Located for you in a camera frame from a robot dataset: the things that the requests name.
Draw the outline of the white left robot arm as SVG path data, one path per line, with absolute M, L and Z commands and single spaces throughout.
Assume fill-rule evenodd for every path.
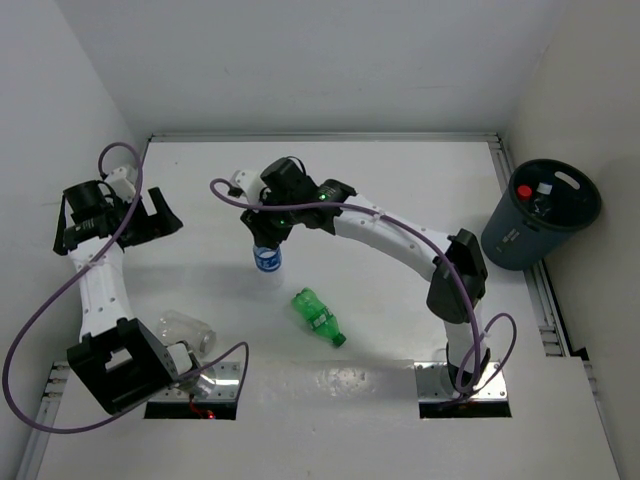
M 137 319 L 123 276 L 124 250 L 177 232 L 182 221 L 160 189 L 150 189 L 148 214 L 134 184 L 110 174 L 63 192 L 55 253 L 82 272 L 82 325 L 67 360 L 103 409 L 112 415 L 176 383 L 196 364 L 184 341 L 164 345 Z

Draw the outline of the clear bottle blue label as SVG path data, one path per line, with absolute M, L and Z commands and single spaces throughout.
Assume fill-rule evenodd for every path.
M 282 254 L 280 247 L 258 247 L 253 246 L 253 258 L 256 268 L 263 273 L 274 273 L 281 268 Z

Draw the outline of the clear plastic wide jar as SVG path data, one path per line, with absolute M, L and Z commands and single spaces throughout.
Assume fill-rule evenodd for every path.
M 216 333 L 208 323 L 175 310 L 162 313 L 156 334 L 165 345 L 186 342 L 199 358 L 209 355 L 216 344 Z

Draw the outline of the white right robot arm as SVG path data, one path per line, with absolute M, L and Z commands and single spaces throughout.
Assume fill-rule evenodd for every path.
M 426 305 L 445 327 L 446 361 L 454 388 L 468 393 L 490 359 L 474 309 L 484 296 L 487 269 L 477 238 L 461 229 L 438 233 L 399 219 L 335 179 L 315 183 L 291 157 L 262 172 L 240 170 L 232 194 L 250 209 L 241 215 L 256 249 L 278 251 L 302 225 L 354 240 L 399 261 L 429 284 Z

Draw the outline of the clear bottle red cap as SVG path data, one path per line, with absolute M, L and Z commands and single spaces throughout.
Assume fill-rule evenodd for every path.
M 540 217 L 533 213 L 533 200 L 535 198 L 535 192 L 536 190 L 533 190 L 528 185 L 520 185 L 516 188 L 517 198 L 519 202 L 522 204 L 522 206 L 526 208 L 527 212 L 531 216 L 543 218 L 544 216 Z

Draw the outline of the green plastic soda bottle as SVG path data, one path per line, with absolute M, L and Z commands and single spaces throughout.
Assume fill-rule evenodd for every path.
M 314 334 L 329 341 L 336 348 L 345 343 L 346 336 L 342 333 L 336 316 L 313 290 L 302 289 L 293 297 L 291 304 Z

